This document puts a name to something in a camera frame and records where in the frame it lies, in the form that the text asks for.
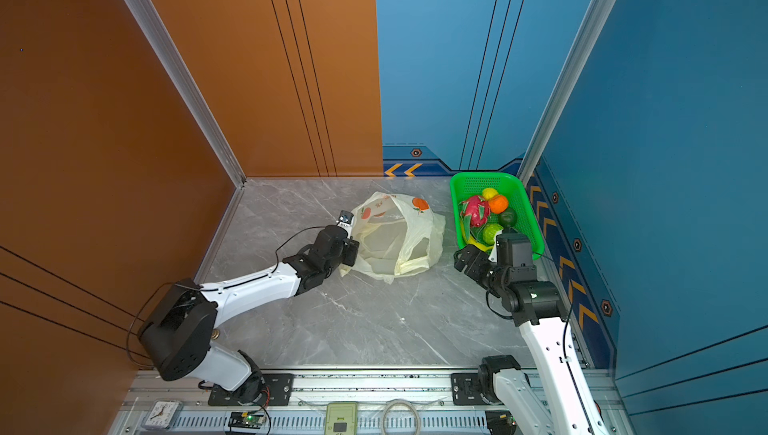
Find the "green round fruit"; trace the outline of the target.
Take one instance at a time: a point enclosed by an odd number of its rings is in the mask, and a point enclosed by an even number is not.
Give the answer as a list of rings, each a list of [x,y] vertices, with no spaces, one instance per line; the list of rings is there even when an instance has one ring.
[[[481,239],[484,245],[492,246],[495,244],[496,235],[504,230],[499,223],[487,223],[481,232]]]

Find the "pink dragon fruit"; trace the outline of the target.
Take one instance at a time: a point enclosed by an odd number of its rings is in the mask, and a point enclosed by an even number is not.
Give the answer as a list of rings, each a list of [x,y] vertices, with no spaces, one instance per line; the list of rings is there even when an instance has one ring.
[[[466,243],[477,241],[477,235],[488,223],[491,210],[488,202],[479,195],[460,203],[459,228]]]

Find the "dark green avocado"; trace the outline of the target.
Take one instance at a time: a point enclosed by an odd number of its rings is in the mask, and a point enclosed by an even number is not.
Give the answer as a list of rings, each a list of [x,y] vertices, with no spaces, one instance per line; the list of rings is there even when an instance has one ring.
[[[517,221],[518,221],[517,212],[511,207],[508,207],[506,210],[504,210],[498,215],[498,223],[504,229],[513,229],[517,224]]]

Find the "yellow lemon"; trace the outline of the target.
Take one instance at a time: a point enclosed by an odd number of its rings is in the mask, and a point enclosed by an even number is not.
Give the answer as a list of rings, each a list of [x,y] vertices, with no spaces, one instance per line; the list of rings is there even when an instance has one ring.
[[[494,197],[496,197],[497,195],[498,195],[498,191],[497,191],[496,189],[494,189],[494,188],[485,188],[485,189],[484,189],[484,190],[481,192],[481,197],[482,197],[484,200],[486,200],[486,201],[493,199],[493,198],[494,198]]]

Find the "green plastic basket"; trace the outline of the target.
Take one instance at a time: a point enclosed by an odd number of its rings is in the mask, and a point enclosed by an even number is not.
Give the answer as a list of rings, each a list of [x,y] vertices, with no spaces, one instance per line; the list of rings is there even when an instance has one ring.
[[[458,248],[463,249],[467,245],[462,203],[472,196],[480,196],[486,188],[496,189],[507,198],[510,208],[518,215],[515,229],[528,237],[534,252],[533,257],[535,260],[539,259],[545,252],[545,242],[524,185],[516,177],[501,172],[462,172],[450,179]]]

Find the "translucent yellowish plastic bag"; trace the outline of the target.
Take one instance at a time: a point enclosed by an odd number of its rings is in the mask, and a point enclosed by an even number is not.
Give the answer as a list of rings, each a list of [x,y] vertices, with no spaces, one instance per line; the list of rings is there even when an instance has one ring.
[[[352,211],[351,236],[359,243],[354,264],[340,267],[388,284],[435,266],[443,253],[444,216],[405,194],[376,192]]]

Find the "yellow banana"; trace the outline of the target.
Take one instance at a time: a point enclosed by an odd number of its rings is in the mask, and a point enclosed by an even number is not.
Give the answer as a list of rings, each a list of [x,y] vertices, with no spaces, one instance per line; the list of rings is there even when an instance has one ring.
[[[467,245],[472,245],[472,246],[475,246],[476,248],[478,248],[478,249],[480,249],[480,250],[482,250],[482,251],[484,251],[484,252],[486,252],[486,253],[489,253],[489,252],[492,250],[492,248],[491,248],[490,246],[488,246],[488,245],[485,245],[485,244],[483,244],[483,243],[481,243],[481,242],[477,241],[477,240],[476,240],[474,237],[472,237],[472,236],[470,236],[470,237],[467,239],[467,241],[466,241],[466,244],[467,244]]]

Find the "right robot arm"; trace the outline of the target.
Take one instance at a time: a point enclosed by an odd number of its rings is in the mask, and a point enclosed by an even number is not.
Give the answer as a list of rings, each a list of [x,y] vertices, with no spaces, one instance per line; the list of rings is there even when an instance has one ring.
[[[480,393],[503,405],[524,434],[608,434],[577,359],[570,309],[553,283],[538,278],[533,255],[528,238],[514,231],[497,233],[490,253],[474,245],[454,253],[454,268],[499,299],[499,317],[520,331],[546,400],[532,392],[512,356],[483,359]]]

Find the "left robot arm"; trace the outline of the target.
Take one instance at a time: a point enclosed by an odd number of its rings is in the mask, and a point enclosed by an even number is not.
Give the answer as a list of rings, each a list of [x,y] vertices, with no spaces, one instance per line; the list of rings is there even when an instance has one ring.
[[[262,404],[267,387],[261,369],[243,351],[219,345],[214,331],[246,312],[322,285],[343,265],[353,266],[359,242],[346,215],[320,229],[313,243],[262,271],[223,282],[173,284],[137,333],[161,378],[196,378],[238,404]]]

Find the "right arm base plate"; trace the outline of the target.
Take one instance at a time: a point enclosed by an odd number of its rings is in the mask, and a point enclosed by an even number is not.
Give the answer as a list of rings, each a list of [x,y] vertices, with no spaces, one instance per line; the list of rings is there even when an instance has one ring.
[[[477,373],[452,373],[450,381],[454,405],[477,406],[486,404],[480,392]]]

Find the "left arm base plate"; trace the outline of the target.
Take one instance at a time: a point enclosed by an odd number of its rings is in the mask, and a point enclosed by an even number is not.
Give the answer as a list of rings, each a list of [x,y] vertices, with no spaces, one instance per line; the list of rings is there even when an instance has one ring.
[[[294,385],[292,373],[266,373],[257,388],[228,392],[215,385],[208,399],[209,406],[285,407],[290,403]]]

